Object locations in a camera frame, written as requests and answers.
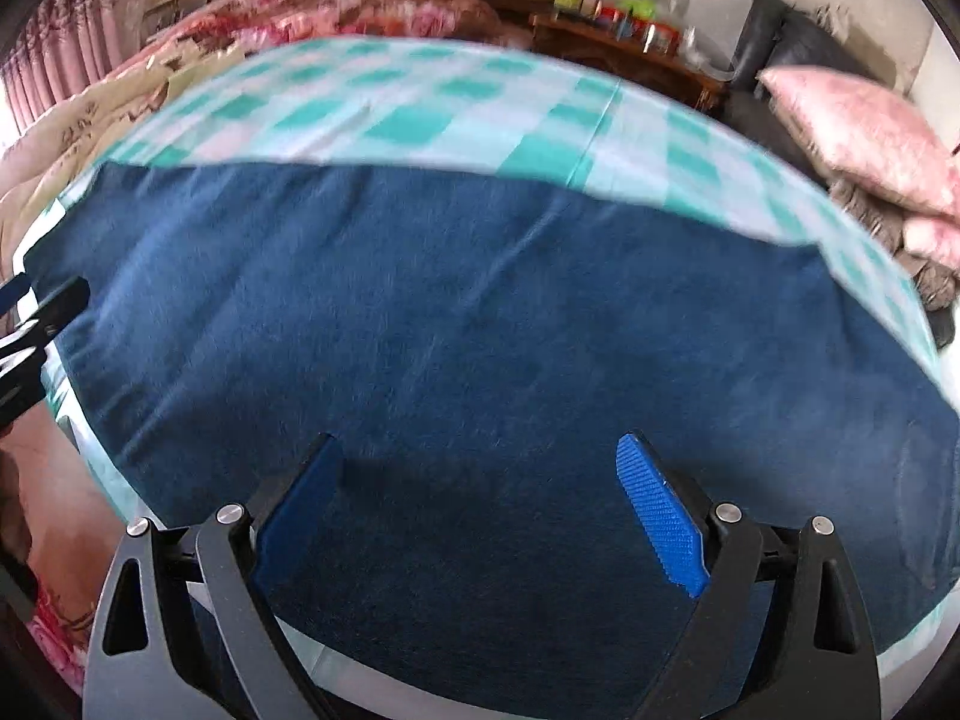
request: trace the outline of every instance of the metal pin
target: metal pin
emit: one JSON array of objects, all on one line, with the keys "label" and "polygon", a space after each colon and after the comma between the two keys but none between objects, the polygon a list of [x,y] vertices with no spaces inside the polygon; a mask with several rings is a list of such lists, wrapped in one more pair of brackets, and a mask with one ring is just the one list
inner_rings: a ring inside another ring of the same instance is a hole
[{"label": "metal pin", "polygon": [[740,522],[742,518],[743,512],[736,504],[722,503],[717,507],[717,519],[722,522]]},{"label": "metal pin", "polygon": [[136,520],[136,522],[131,522],[127,526],[127,535],[137,538],[138,536],[143,536],[144,533],[150,530],[150,520],[146,517],[141,517]]},{"label": "metal pin", "polygon": [[238,503],[229,503],[217,512],[217,522],[221,525],[232,525],[243,517],[243,507]]},{"label": "metal pin", "polygon": [[813,530],[821,536],[829,536],[833,533],[833,523],[828,517],[814,517]]}]

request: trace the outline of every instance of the brown wooden cabinet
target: brown wooden cabinet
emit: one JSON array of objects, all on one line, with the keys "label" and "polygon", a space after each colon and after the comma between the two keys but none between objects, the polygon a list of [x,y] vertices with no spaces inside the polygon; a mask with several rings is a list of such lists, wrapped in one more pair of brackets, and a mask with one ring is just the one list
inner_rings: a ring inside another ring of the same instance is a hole
[{"label": "brown wooden cabinet", "polygon": [[678,59],[645,52],[639,43],[616,40],[603,29],[549,15],[530,18],[533,50],[576,62],[652,89],[709,113],[723,100],[726,84],[690,70]]}]

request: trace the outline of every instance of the dark blue fabric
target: dark blue fabric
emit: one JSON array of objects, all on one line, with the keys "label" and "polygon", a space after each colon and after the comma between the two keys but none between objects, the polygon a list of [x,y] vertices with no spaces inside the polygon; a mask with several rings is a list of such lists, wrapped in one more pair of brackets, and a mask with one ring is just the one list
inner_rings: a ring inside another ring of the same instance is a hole
[{"label": "dark blue fabric", "polygon": [[692,608],[616,478],[635,428],[755,519],[832,517],[880,649],[957,566],[957,416],[815,247],[456,172],[107,165],[26,266],[88,279],[59,350],[164,521],[338,437],[271,601],[435,693],[635,707]]}]

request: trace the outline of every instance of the curtain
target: curtain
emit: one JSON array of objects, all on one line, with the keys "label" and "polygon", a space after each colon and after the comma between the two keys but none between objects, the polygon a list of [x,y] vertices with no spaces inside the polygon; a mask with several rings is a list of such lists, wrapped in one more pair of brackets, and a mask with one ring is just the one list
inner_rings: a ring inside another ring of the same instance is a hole
[{"label": "curtain", "polygon": [[22,134],[44,111],[123,62],[116,0],[44,0],[0,64]]}]

